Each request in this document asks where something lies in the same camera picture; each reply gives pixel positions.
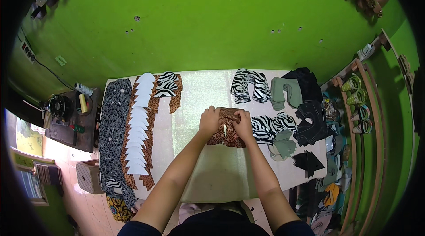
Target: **yellow floral fabric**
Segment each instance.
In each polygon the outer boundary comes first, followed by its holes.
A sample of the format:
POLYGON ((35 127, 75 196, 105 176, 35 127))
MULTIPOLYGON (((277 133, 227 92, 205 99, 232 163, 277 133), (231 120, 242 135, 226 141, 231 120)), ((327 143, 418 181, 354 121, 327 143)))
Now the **yellow floral fabric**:
POLYGON ((134 214, 127 208, 124 200, 110 196, 107 196, 106 200, 115 220, 126 223, 133 218, 134 214))

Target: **thread spool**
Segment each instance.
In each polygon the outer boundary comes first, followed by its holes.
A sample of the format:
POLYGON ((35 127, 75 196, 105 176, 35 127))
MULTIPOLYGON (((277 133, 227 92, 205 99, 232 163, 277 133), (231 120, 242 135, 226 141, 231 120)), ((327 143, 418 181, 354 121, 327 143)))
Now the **thread spool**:
POLYGON ((79 92, 86 94, 88 96, 91 96, 93 94, 93 90, 91 88, 84 86, 83 84, 78 82, 75 82, 74 88, 78 90, 79 92))
POLYGON ((80 105, 81 105, 81 113, 85 113, 87 111, 87 103, 85 102, 84 94, 79 95, 80 105))

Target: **forearm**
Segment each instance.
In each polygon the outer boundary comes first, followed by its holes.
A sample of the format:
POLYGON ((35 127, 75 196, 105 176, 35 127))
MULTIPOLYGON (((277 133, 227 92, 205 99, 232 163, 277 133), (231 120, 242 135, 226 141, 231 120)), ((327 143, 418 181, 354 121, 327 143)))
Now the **forearm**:
POLYGON ((132 220, 151 225, 161 233, 164 231, 207 141, 200 132, 193 137, 168 166, 132 220))
POLYGON ((251 158, 255 187, 270 228, 274 233, 281 225, 299 220, 280 188, 276 174, 270 167, 254 138, 245 142, 251 158))

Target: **sage green fabric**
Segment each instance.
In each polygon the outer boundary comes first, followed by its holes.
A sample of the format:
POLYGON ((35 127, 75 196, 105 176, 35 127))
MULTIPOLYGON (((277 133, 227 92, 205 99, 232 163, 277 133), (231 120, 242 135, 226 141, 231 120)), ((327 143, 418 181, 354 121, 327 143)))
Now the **sage green fabric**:
POLYGON ((301 95, 300 85, 297 79, 283 79, 275 77, 272 79, 272 105, 275 111, 280 111, 284 108, 285 96, 288 98, 289 105, 296 109, 303 103, 303 97, 301 95))
POLYGON ((297 148, 295 142, 290 140, 291 136, 292 131, 285 130, 277 134, 276 138, 273 139, 273 143, 283 159, 285 159, 285 157, 290 157, 292 154, 294 154, 295 149, 297 148))

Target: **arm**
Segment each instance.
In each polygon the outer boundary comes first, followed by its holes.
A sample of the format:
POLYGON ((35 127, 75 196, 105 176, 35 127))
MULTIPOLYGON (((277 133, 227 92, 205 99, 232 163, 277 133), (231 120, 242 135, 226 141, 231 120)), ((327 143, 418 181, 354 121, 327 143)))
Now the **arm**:
POLYGON ((283 224, 300 219, 286 200, 284 193, 280 189, 278 178, 252 135, 249 111, 240 110, 235 112, 235 115, 238 114, 241 116, 241 122, 238 124, 233 121, 233 127, 235 127, 236 132, 247 145, 248 153, 251 157, 255 187, 257 188, 257 193, 266 213, 270 228, 275 233, 283 224))
POLYGON ((214 106, 205 109, 199 122, 199 131, 168 166, 132 221, 146 223, 163 233, 192 175, 202 148, 218 130, 219 113, 220 109, 214 109, 214 106))

